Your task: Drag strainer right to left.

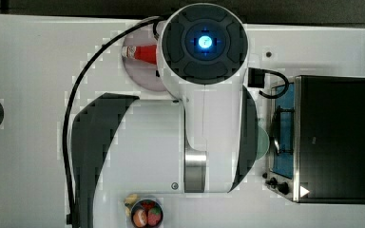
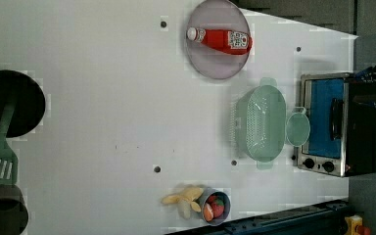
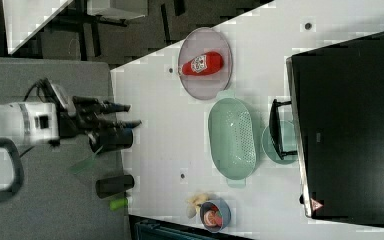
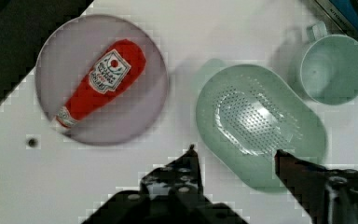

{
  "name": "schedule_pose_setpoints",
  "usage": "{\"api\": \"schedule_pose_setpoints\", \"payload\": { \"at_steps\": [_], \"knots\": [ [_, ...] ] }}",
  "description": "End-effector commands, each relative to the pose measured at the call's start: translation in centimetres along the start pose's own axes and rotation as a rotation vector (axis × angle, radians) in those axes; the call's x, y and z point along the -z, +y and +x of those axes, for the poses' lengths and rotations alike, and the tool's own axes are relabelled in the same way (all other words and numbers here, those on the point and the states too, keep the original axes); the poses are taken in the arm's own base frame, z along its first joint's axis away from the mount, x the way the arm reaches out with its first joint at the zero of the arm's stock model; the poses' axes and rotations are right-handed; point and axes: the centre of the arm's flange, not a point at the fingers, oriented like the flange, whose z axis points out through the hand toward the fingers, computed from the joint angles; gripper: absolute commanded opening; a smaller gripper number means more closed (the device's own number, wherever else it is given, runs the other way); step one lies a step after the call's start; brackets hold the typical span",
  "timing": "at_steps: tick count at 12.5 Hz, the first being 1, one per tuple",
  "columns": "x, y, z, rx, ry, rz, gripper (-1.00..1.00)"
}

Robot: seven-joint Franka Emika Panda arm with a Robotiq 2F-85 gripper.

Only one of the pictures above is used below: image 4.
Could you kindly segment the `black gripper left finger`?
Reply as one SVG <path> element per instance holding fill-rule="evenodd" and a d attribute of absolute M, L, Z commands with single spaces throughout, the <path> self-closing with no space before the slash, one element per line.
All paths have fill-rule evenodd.
<path fill-rule="evenodd" d="M 178 203 L 181 197 L 203 194 L 200 161 L 195 145 L 179 158 L 155 168 L 140 181 L 140 192 L 151 202 Z"/>

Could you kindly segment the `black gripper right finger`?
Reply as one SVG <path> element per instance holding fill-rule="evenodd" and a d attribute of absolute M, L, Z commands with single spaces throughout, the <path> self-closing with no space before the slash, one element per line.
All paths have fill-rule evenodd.
<path fill-rule="evenodd" d="M 358 171 L 327 169 L 279 149 L 275 174 L 312 224 L 358 224 Z"/>

